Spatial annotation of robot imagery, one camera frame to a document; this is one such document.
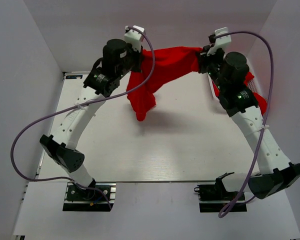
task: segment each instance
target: red fabric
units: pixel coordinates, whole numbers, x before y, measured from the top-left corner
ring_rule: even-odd
[[[145,85],[129,93],[127,96],[138,121],[143,121],[146,118],[147,112],[156,105],[156,99],[153,93],[162,85],[190,72],[199,71],[196,53],[199,53],[201,50],[200,47],[184,46],[154,50],[155,67],[151,78]],[[142,72],[131,73],[126,89],[127,91],[141,84],[150,73],[152,66],[151,51],[143,50],[142,54],[144,56],[141,64]],[[253,79],[254,76],[252,74],[251,76],[247,75],[247,78]],[[264,99],[258,95],[257,100],[260,103],[260,101],[262,102]]]

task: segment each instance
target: white robotic arm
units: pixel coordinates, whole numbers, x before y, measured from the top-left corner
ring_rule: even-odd
[[[198,57],[199,72],[209,74],[219,90],[221,106],[240,128],[253,152],[257,148],[260,131],[265,128],[256,159],[259,173],[250,176],[244,189],[245,192],[252,192],[257,198],[264,199],[291,186],[300,177],[300,164],[290,161],[279,148],[269,126],[263,126],[259,103],[244,84],[249,72],[246,57],[239,52],[229,52],[225,55],[225,47],[231,42],[231,38],[228,35],[216,37],[227,32],[225,27],[209,36],[210,45],[204,46]],[[246,173],[234,172],[218,177],[215,181],[215,196],[223,198],[229,196],[227,193],[239,192],[246,177]],[[195,191],[200,192],[201,199],[205,194],[211,195],[211,190],[205,191],[204,185],[202,189],[199,186],[199,190]]]
[[[133,27],[145,34],[144,28]],[[50,136],[43,135],[40,139],[48,155],[84,187],[94,187],[96,182],[84,166],[85,156],[76,147],[81,134],[105,101],[86,106],[81,104],[109,97],[124,75],[129,71],[140,71],[143,50],[141,43],[144,37],[127,27],[125,30],[124,40],[111,39],[103,48],[103,58],[96,61],[83,83],[83,89],[75,103],[78,109],[67,114]]]

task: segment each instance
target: white platform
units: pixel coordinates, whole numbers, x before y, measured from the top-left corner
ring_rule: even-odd
[[[74,103],[82,82],[65,80],[58,110]],[[128,76],[115,93],[124,91],[127,82]],[[63,212],[65,182],[31,182],[14,234],[25,240],[300,238],[284,191],[223,219],[217,213],[200,213],[195,181],[214,180],[225,172],[246,173],[252,151],[212,99],[206,75],[188,74],[155,96],[157,107],[144,122],[136,120],[125,97],[106,102],[79,141],[77,149],[85,154],[90,174],[100,182],[117,182],[111,212]],[[56,117],[52,129],[63,118]],[[62,175],[45,155],[39,177]]]
[[[284,191],[247,212],[200,213],[194,182],[118,183],[111,212],[63,212],[67,183],[31,182],[15,235],[25,240],[290,240],[300,238]]]
[[[128,80],[127,75],[113,94],[125,91]],[[82,86],[83,79],[66,79],[57,109],[73,105]],[[92,118],[77,149],[97,182],[205,181],[248,171],[253,153],[213,100],[206,75],[190,73],[164,85],[155,97],[157,106],[143,122],[126,97],[107,101]],[[52,130],[64,116],[55,117]],[[39,177],[64,175],[45,154]]]

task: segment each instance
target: white enclosure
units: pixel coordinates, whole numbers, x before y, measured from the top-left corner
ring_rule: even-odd
[[[211,239],[299,238],[300,179],[285,192],[251,203],[246,214],[234,213],[224,219],[218,219],[216,214],[197,214],[198,197],[190,196],[190,193],[189,197],[178,195],[179,190],[188,191],[186,186],[195,186],[193,182],[171,183],[179,185],[153,183],[158,184],[158,188],[149,183],[140,183],[139,186],[119,183],[118,207],[111,212],[116,215],[116,221],[107,214],[93,212],[86,215],[65,214],[60,209],[60,201],[64,197],[61,189],[65,183],[34,182],[27,189],[16,224],[26,181],[14,172],[10,163],[10,146],[14,137],[25,125],[55,111],[57,107],[71,106],[74,100],[64,96],[67,91],[74,93],[78,83],[63,82],[62,72],[89,71],[101,56],[107,40],[122,38],[126,25],[143,26],[155,49],[202,47],[208,43],[207,35],[221,27],[228,27],[231,31],[249,30],[264,36],[273,49],[275,64],[269,115],[271,132],[291,161],[300,163],[300,0],[0,0],[0,240],[10,240],[12,234],[25,233],[28,233],[25,240],[83,238],[78,234],[80,231],[76,231],[78,225],[87,228],[81,231],[86,234],[86,239],[205,239],[205,231],[214,228]],[[252,36],[236,35],[232,37],[229,50],[242,52],[248,57],[265,96],[270,79],[269,56],[265,46]],[[123,79],[118,92],[125,89],[127,80],[127,77]],[[182,81],[186,80],[191,81],[188,92],[184,94],[188,101],[175,99],[171,91],[182,95]],[[97,113],[102,115],[101,119],[91,121],[88,128],[93,129],[84,132],[79,142],[81,145],[78,147],[89,157],[88,170],[101,181],[114,182],[129,181],[131,178],[135,181],[211,180],[220,173],[231,171],[232,167],[235,172],[248,170],[252,160],[248,144],[238,141],[234,145],[231,142],[232,136],[238,137],[240,131],[228,128],[233,123],[226,115],[213,114],[204,84],[205,76],[196,73],[167,84],[156,95],[158,108],[152,111],[152,117],[149,114],[150,118],[139,125],[127,98],[105,103]],[[201,94],[204,95],[202,100],[196,101]],[[191,96],[195,104],[190,108]],[[174,125],[172,128],[169,124],[160,125],[158,132],[157,116],[167,122],[173,119]],[[57,125],[60,120],[56,117],[53,124]],[[130,134],[126,138],[128,141],[122,145],[116,142],[119,147],[115,157],[124,156],[126,162],[120,162],[122,172],[117,168],[111,176],[104,172],[109,168],[104,167],[100,171],[92,159],[98,153],[91,136],[98,134],[96,125],[110,131],[106,123],[114,124],[116,131],[120,130],[118,140]],[[222,127],[214,128],[213,124],[222,123]],[[52,122],[46,121],[30,129],[20,139],[16,159],[25,175],[34,177],[42,156],[39,138],[47,134],[51,126]],[[116,132],[112,131],[104,138],[105,144],[102,145],[101,156],[109,161],[111,157],[104,150],[107,140],[115,138]],[[151,143],[156,138],[159,138],[158,142]],[[167,140],[171,143],[169,147],[160,148],[160,141]],[[203,146],[190,144],[196,141]],[[213,149],[214,141],[226,150]],[[145,151],[141,151],[142,156],[125,151],[132,143],[139,144],[140,149],[152,146],[153,151],[149,151],[152,155],[144,156]],[[225,164],[211,159],[213,156],[226,158],[226,152],[230,152],[234,159]],[[152,162],[153,169],[157,168],[158,178],[154,176],[156,170],[146,165],[151,163],[153,155],[158,156]],[[202,165],[176,160],[201,155],[206,157]],[[56,175],[64,173],[45,156],[39,177]],[[167,197],[157,205],[159,200],[151,197],[149,201],[145,200],[145,208],[142,200],[147,199],[147,194],[155,195],[157,189],[162,193],[166,191]],[[176,220],[180,214],[181,221]],[[93,235],[94,225],[98,230],[96,235]]]

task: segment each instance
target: black joint housing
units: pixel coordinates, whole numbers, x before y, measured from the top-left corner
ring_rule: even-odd
[[[42,135],[40,138],[39,142],[45,152],[57,164],[64,166],[69,173],[78,170],[85,160],[85,155],[77,150],[66,148],[64,143],[58,144],[53,140],[53,137],[53,135],[50,135],[49,137]]]
[[[90,87],[96,94],[109,97],[129,71],[140,72],[142,50],[134,51],[132,45],[124,40],[111,39],[103,47],[102,54],[103,57],[95,62],[83,82],[83,87]]]
[[[264,199],[290,187],[299,177],[300,163],[289,163],[283,170],[274,169],[271,174],[250,177],[248,185],[258,199]]]

